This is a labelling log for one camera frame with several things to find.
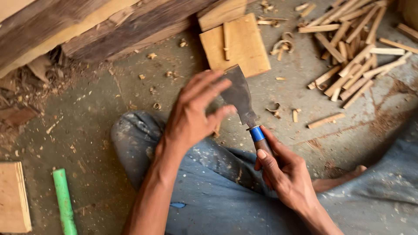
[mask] right hand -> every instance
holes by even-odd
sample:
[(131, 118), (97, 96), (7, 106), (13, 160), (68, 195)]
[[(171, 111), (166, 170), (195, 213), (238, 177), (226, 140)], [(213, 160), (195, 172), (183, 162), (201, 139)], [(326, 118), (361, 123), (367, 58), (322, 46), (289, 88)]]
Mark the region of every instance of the right hand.
[(289, 208), (304, 213), (319, 204), (305, 160), (289, 150), (264, 126), (260, 127), (275, 156), (257, 150), (257, 158), (263, 165), (263, 175), (268, 177), (278, 198)]

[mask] hand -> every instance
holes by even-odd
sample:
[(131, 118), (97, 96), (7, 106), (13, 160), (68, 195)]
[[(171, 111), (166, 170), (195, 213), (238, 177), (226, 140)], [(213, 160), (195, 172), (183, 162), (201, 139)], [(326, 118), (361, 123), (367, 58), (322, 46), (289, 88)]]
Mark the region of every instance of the hand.
[(290, 151), (264, 126), (260, 128), (275, 152), (275, 156), (271, 156), (261, 149), (257, 151), (257, 158), (264, 166), (264, 180), (269, 182), (279, 199), (296, 212), (303, 213), (304, 210), (317, 206), (319, 201), (305, 160)]
[(205, 114), (206, 107), (213, 99), (232, 84), (229, 79), (216, 82), (221, 75), (223, 71), (206, 70), (196, 74), (181, 89), (161, 141), (172, 143), (187, 151), (213, 133), (215, 126), (220, 124), (226, 115), (236, 113), (233, 105), (226, 105), (213, 114)]

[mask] fingernail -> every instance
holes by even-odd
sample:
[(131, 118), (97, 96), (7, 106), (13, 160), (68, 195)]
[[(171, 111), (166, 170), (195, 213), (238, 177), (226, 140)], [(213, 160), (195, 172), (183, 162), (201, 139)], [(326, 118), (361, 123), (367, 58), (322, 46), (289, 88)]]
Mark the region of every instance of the fingernail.
[(265, 152), (262, 149), (257, 150), (257, 157), (259, 157), (260, 159), (265, 159), (267, 157), (267, 155), (265, 154)]

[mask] forearm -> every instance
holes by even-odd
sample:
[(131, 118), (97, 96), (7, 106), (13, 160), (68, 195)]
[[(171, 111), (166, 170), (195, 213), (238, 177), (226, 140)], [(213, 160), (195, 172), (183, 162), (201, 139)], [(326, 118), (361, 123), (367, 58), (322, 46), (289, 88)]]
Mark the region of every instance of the forearm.
[(184, 150), (164, 146), (155, 156), (125, 225), (124, 235), (163, 234), (174, 182)]

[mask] left hand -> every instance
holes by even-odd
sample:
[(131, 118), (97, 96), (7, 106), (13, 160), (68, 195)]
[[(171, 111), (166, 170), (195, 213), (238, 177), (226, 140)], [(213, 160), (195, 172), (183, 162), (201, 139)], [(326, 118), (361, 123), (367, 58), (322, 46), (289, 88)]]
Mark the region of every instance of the left hand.
[(228, 79), (216, 82), (223, 73), (223, 71), (206, 70), (196, 74), (181, 89), (159, 145), (174, 145), (176, 149), (186, 152), (212, 134), (215, 126), (220, 124), (226, 115), (237, 112), (233, 105), (226, 105), (206, 116), (206, 107), (232, 85)]

